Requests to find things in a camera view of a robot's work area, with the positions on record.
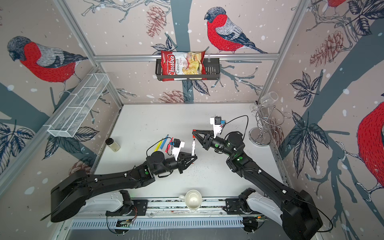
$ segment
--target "white table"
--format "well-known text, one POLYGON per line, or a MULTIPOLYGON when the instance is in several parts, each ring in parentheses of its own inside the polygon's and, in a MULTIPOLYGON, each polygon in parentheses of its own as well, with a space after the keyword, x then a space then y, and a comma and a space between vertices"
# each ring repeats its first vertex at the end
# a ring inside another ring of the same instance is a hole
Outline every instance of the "white table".
MULTIPOLYGON (((108 174, 130 170, 146 160, 146 150, 158 140, 170 137, 185 142, 181 151, 191 152, 192 130, 212 130, 209 118, 221 116, 227 122, 241 115, 249 116, 249 124, 244 138, 245 153, 264 171, 282 182, 270 147, 253 145, 248 132, 256 126, 249 103, 218 104, 138 104, 125 105, 117 120, 111 137, 121 146, 118 152, 107 147, 97 166, 95 174, 108 174)), ((226 125, 221 137, 231 132, 244 132, 247 118, 242 117, 226 125)), ((148 155, 155 150, 152 147, 148 155)), ((156 177, 156 181, 147 187, 129 189, 133 198, 178 197, 191 189, 198 190, 203 197, 235 197, 251 187, 262 192, 251 182, 229 170, 225 160, 227 155, 202 148, 196 141, 198 159, 183 174, 177 170, 166 178, 156 177)))

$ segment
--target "bird head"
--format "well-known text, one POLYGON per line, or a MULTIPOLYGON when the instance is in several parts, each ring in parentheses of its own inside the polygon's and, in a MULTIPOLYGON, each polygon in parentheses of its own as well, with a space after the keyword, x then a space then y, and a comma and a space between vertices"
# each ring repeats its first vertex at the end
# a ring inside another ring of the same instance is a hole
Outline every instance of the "bird head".
POLYGON ((224 8, 213 7, 207 11, 207 14, 205 15, 204 19, 208 20, 208 22, 212 23, 214 21, 214 19, 221 14, 224 14, 224 15, 226 14, 224 8))
POLYGON ((31 40, 29 38, 23 36, 17 36, 11 39, 8 42, 7 48, 12 60, 20 59, 21 61, 25 61, 24 47, 30 42, 31 40))

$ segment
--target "bag of chips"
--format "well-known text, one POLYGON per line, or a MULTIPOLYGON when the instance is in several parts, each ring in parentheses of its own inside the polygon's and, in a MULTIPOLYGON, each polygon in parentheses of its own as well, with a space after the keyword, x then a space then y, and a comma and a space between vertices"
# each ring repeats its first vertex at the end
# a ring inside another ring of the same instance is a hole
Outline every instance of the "bag of chips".
MULTIPOLYGON (((195 75, 206 74, 203 65, 203 52, 170 52, 161 51, 161 67, 163 75, 195 75)), ((187 80, 186 78, 164 78, 162 81, 187 80)))

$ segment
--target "white wire basket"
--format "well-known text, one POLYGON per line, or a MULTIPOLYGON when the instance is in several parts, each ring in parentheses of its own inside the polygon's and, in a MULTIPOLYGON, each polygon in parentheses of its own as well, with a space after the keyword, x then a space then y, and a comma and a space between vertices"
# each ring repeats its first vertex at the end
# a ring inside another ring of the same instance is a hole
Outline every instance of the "white wire basket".
POLYGON ((73 137, 109 83, 107 74, 94 73, 49 127, 54 137, 73 137))

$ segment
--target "white mug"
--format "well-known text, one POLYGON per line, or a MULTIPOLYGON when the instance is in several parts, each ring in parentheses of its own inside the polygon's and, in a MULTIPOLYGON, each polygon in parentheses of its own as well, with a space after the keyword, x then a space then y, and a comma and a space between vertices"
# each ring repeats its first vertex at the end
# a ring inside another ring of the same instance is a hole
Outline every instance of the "white mug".
POLYGON ((201 194, 197 190, 188 191, 185 196, 180 195, 179 198, 185 201, 185 205, 189 210, 197 210, 203 201, 201 194))

